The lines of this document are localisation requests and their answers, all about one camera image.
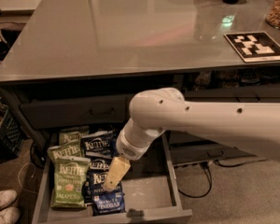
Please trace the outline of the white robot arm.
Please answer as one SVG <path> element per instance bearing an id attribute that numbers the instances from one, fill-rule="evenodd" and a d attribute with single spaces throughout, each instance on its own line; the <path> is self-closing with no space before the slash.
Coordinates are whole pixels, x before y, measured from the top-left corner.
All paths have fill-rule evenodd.
<path id="1" fill-rule="evenodd" d="M 176 88 L 137 93 L 130 118 L 116 141 L 118 156 L 109 167 L 110 192 L 155 139 L 166 131 L 189 133 L 280 162 L 280 103 L 190 102 Z"/>

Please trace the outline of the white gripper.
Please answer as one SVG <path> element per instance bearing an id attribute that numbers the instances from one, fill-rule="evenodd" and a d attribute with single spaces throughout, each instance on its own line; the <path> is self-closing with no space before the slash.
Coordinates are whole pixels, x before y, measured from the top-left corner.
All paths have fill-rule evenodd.
<path id="1" fill-rule="evenodd" d="M 103 188 L 112 191 L 127 174 L 131 165 L 130 161 L 139 160 L 148 150 L 153 138 L 143 132 L 134 132 L 123 129 L 118 136 L 116 148 L 120 156 L 115 157 L 109 167 Z"/>

